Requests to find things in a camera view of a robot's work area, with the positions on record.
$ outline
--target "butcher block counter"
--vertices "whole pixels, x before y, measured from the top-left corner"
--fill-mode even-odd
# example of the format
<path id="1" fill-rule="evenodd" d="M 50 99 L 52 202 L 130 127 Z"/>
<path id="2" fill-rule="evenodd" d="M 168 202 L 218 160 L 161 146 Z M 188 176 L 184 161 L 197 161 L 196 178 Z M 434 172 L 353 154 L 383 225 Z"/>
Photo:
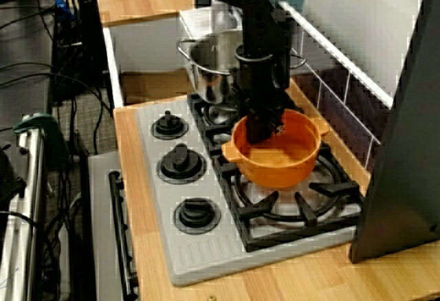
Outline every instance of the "butcher block counter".
<path id="1" fill-rule="evenodd" d="M 294 83 L 289 93 L 305 114 L 318 115 Z M 188 287 L 174 287 L 168 278 L 135 123 L 136 109 L 149 104 L 154 102 L 116 109 L 114 114 L 141 300 L 403 301 L 440 296 L 440 242 L 356 265 L 348 258 L 350 244 L 346 244 Z M 369 174 L 333 130 L 324 141 L 365 194 Z"/>
<path id="2" fill-rule="evenodd" d="M 177 16 L 194 8 L 194 0 L 98 0 L 103 27 Z"/>

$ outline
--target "toy stove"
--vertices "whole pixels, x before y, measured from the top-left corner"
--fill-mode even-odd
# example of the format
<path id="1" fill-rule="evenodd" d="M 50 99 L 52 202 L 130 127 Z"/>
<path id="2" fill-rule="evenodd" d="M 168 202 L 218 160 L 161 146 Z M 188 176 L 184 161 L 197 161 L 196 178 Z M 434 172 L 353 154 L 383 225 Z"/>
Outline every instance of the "toy stove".
<path id="1" fill-rule="evenodd" d="M 221 154 L 233 109 L 197 94 L 136 112 L 171 282 L 190 285 L 352 240 L 362 195 L 322 144 L 303 182 L 270 190 Z"/>

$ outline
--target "stainless steel pot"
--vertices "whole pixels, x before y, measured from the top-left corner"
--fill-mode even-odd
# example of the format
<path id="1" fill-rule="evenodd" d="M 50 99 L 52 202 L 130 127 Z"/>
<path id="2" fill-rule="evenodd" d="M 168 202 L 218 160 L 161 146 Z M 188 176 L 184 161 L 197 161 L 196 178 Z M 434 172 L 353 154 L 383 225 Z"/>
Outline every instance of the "stainless steel pot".
<path id="1" fill-rule="evenodd" d="M 188 54 L 182 43 L 192 43 Z M 241 30 L 214 32 L 197 40 L 187 38 L 177 42 L 177 49 L 191 64 L 192 86 L 206 102 L 220 104 L 229 94 L 233 82 L 230 70 L 240 67 L 235 49 L 242 43 Z"/>

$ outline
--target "black panel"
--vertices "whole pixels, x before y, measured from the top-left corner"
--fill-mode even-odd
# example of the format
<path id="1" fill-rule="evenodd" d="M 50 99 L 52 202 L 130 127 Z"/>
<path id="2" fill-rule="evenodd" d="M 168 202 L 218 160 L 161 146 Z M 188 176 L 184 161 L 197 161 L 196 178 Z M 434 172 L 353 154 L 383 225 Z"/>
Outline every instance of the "black panel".
<path id="1" fill-rule="evenodd" d="M 440 239 L 440 0 L 423 0 L 351 260 Z"/>

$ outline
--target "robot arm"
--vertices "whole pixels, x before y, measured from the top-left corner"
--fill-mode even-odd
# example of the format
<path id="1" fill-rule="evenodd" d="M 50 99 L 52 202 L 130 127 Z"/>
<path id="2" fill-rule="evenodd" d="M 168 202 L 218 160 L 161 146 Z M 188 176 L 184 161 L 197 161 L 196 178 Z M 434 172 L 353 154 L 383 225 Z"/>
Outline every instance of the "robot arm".
<path id="1" fill-rule="evenodd" d="M 293 102 L 290 81 L 292 19 L 269 0 L 219 0 L 243 11 L 243 46 L 236 49 L 240 69 L 232 71 L 240 116 L 247 116 L 247 140 L 257 143 L 282 133 L 281 115 Z"/>

